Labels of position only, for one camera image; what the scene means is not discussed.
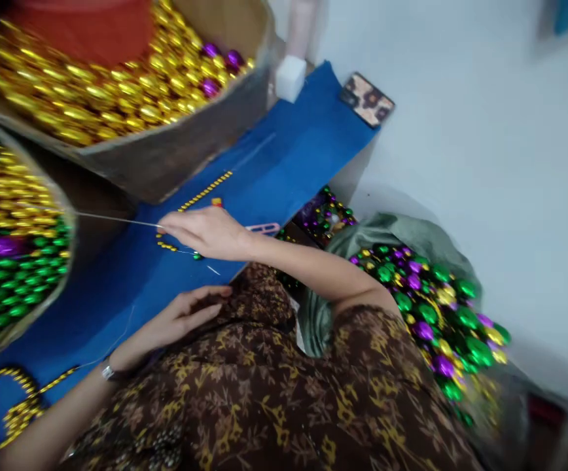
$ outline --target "wristwatch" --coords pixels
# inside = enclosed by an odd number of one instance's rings
[[[120,383],[133,378],[138,373],[140,368],[134,368],[133,370],[127,372],[114,371],[114,368],[112,368],[112,366],[109,364],[109,357],[112,355],[112,353],[107,355],[101,362],[101,375],[103,375],[103,377],[107,381]]]

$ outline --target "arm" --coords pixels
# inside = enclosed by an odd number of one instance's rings
[[[110,356],[115,371],[128,371],[149,352],[169,345],[191,330],[213,319],[221,310],[215,304],[196,313],[194,304],[209,295],[229,296],[230,287],[203,287],[178,295]],[[99,366],[42,417],[28,426],[11,444],[0,451],[0,471],[50,470],[61,461],[68,447],[92,422],[117,391],[118,384],[106,381]]]
[[[260,262],[288,273],[330,301],[333,315],[356,304],[376,304],[399,312],[387,289],[347,260],[254,234],[223,208],[170,213],[160,225],[164,227],[161,232],[168,232],[206,257]]]

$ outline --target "orange container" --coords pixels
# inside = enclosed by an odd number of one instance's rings
[[[7,16],[76,60],[113,67],[147,53],[151,0],[18,0]]]

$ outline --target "gold bead necklace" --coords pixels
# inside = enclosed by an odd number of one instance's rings
[[[70,370],[59,375],[42,389],[39,389],[33,377],[20,366],[9,366],[0,369],[0,376],[11,376],[13,380],[22,386],[22,390],[27,394],[26,399],[11,407],[3,419],[3,422],[5,422],[6,438],[5,441],[0,443],[0,450],[13,442],[14,439],[28,427],[32,420],[40,417],[44,413],[41,395],[69,377],[77,368],[78,366],[70,368]]]
[[[186,211],[190,206],[194,205],[197,201],[199,201],[200,199],[202,199],[205,195],[207,195],[208,193],[210,193],[210,191],[214,190],[218,185],[220,185],[221,183],[223,183],[225,180],[227,180],[229,177],[231,177],[233,175],[233,173],[231,171],[227,171],[225,173],[223,173],[219,178],[217,178],[216,180],[214,180],[210,185],[208,185],[206,188],[204,188],[200,193],[198,193],[194,198],[192,198],[191,200],[186,201],[184,204],[182,204],[182,206],[180,206],[180,208],[177,210],[180,213],[183,213],[184,211]],[[156,234],[155,237],[157,239],[161,239],[162,238],[162,234]],[[171,252],[177,252],[178,248],[175,247],[174,245],[171,245],[169,243],[166,243],[164,241],[158,241],[158,245],[163,248],[163,249],[169,249]]]

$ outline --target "blue table cover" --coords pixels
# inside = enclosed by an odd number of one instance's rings
[[[233,148],[169,200],[157,206],[141,204],[137,220],[157,222],[225,171],[233,170],[231,178],[194,208],[218,196],[225,209],[245,226],[284,225],[375,134],[338,99],[340,88],[332,66],[324,63],[307,78],[295,104],[278,102]],[[46,385],[74,365],[101,358],[125,330],[127,338],[178,293],[203,285],[225,285],[243,266],[222,260],[195,261],[190,254],[161,249],[154,234],[155,228],[129,225],[85,273],[69,281],[44,315],[0,354],[0,367],[21,364],[41,386]],[[45,398],[55,403],[93,367],[81,368],[50,389]],[[0,441],[5,438],[7,410],[24,398],[13,380],[0,379]]]

